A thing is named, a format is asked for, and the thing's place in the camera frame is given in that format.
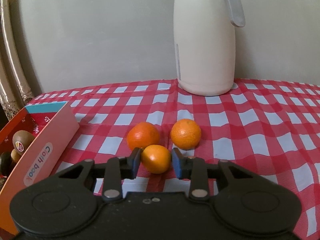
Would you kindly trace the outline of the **small front orange mandarin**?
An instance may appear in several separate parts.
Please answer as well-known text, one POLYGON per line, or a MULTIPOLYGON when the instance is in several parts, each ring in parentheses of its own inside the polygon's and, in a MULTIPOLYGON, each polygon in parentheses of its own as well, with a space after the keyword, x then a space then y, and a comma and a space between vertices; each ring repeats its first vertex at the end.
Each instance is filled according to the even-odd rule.
POLYGON ((164 146, 150 145, 143 150, 141 162, 148 172, 161 174, 170 167, 171 153, 164 146))

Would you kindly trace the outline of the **brown kiwi fruit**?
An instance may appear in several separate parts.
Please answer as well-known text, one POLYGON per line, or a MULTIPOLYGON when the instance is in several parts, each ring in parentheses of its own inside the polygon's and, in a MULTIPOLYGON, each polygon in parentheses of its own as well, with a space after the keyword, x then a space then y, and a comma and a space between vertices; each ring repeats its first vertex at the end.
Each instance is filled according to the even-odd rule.
POLYGON ((19 130, 12 137, 14 149, 19 155, 23 155, 31 145, 35 137, 28 131, 19 130))

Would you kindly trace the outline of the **dark brown passion fruit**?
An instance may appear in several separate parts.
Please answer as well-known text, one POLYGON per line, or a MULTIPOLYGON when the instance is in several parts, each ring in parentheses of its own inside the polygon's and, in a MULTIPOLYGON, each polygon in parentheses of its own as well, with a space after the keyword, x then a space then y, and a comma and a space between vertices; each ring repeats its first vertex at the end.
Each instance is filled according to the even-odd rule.
POLYGON ((4 177, 7 177, 10 175, 11 163, 12 163, 11 153, 3 152, 0 156, 0 173, 4 177))

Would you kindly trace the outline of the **orange mandarin by jug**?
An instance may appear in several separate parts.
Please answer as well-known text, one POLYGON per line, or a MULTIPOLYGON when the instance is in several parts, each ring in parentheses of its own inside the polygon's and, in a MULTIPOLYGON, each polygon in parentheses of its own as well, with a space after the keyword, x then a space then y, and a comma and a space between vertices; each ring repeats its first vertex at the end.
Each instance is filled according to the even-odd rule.
POLYGON ((170 137, 175 146, 182 150, 195 148, 201 140, 201 128, 191 119, 178 120, 170 131, 170 137))

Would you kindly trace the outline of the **dark orange mandarin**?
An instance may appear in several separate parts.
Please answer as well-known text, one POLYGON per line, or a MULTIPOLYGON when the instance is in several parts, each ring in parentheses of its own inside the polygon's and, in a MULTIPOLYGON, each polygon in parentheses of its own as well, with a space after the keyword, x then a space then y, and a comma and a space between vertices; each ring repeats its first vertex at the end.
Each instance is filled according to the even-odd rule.
POLYGON ((140 122, 128 132, 126 140, 130 150, 159 145, 160 132, 155 125, 149 122, 140 122))

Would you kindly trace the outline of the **colourful cardboard box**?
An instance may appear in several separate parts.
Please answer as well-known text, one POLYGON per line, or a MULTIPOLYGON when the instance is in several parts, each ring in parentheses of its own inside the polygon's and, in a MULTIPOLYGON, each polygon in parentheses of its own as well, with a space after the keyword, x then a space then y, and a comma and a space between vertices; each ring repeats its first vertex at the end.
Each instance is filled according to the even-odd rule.
POLYGON ((63 101, 27 105, 1 130, 1 152, 12 151, 13 136, 20 130, 35 136, 1 189, 1 229, 18 232, 9 211, 13 196, 51 174, 78 129, 70 104, 63 101))

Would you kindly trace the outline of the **red white checkered tablecloth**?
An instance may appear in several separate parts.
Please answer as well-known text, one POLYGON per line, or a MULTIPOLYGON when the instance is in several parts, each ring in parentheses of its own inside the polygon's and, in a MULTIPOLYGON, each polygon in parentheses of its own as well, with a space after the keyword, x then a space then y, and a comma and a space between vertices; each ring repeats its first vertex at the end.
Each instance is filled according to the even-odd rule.
POLYGON ((68 101, 80 125, 55 166, 86 157, 106 161, 129 151, 126 135, 137 123, 154 124, 172 148, 170 130, 192 119, 200 144, 186 155, 231 160, 298 194, 302 239, 319 239, 319 87, 295 82, 239 79, 220 96, 196 96, 175 80, 114 83, 49 92, 32 105, 68 101))

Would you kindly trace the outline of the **beige satin curtain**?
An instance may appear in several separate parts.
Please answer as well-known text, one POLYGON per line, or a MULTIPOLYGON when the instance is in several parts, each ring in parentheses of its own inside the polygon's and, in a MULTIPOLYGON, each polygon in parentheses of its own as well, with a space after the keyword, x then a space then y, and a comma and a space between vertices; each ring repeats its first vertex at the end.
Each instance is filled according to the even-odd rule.
POLYGON ((11 120, 33 98, 16 49, 9 0, 1 0, 1 107, 7 119, 11 120))

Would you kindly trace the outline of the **cream grey thermos jug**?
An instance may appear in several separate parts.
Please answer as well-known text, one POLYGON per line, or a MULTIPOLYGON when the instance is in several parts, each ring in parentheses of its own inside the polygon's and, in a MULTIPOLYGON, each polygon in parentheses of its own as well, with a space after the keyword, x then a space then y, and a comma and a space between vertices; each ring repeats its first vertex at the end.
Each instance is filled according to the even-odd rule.
POLYGON ((235 28, 246 24, 241 0, 174 0, 177 79, 191 94, 228 92, 235 73, 235 28))

